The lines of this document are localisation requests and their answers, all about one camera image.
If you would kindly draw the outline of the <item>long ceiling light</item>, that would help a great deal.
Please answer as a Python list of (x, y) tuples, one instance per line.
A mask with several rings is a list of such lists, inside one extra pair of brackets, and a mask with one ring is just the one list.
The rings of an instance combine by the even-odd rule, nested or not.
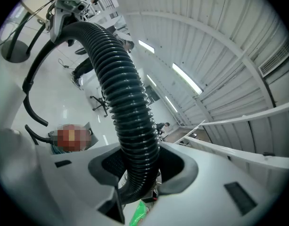
[(152, 54), (155, 53), (155, 49), (152, 46), (150, 46), (149, 44), (147, 44), (147, 43), (145, 43), (145, 42), (143, 42), (141, 40), (138, 40), (138, 43), (139, 43), (139, 45), (144, 47), (146, 50), (150, 51)]
[(202, 94), (203, 90), (199, 87), (199, 85), (187, 73), (185, 73), (179, 66), (173, 63), (172, 69), (176, 73), (178, 73), (178, 75), (182, 77), (198, 95)]

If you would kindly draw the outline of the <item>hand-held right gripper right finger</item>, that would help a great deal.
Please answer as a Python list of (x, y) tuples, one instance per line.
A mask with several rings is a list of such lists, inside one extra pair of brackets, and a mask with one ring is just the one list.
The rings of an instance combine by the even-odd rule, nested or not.
[(253, 226), (274, 197), (229, 160), (164, 143), (153, 226)]

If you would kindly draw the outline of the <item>green plastic bag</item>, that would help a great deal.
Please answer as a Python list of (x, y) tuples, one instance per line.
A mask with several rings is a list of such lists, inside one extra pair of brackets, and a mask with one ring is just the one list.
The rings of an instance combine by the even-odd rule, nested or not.
[(147, 205), (143, 201), (140, 201), (129, 223), (129, 226), (138, 226), (141, 221), (146, 217), (148, 212), (149, 208), (147, 207)]

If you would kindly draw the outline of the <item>person's white shirt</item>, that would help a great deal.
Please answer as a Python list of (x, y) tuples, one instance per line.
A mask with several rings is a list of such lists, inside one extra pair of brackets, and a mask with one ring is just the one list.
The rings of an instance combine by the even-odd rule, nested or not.
[(15, 82), (0, 78), (0, 129), (11, 128), (24, 98)]

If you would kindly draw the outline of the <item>ceiling air vent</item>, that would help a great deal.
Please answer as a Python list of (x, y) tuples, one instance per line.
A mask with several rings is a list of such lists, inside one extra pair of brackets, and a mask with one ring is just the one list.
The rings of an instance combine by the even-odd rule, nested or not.
[(289, 57), (289, 38), (285, 38), (278, 48), (258, 67), (264, 78)]

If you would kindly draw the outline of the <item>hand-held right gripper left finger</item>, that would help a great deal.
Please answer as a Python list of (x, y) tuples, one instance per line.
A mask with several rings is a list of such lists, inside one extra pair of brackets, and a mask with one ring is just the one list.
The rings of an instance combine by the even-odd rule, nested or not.
[(123, 173), (107, 165), (119, 148), (51, 155), (43, 153), (43, 178), (55, 219), (49, 226), (124, 226), (118, 182)]

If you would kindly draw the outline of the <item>white metal shelving rack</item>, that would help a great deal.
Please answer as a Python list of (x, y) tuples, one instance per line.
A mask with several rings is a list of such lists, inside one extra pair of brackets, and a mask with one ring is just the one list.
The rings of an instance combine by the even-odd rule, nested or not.
[(203, 121), (175, 143), (222, 156), (277, 192), (289, 177), (289, 102), (235, 119)]

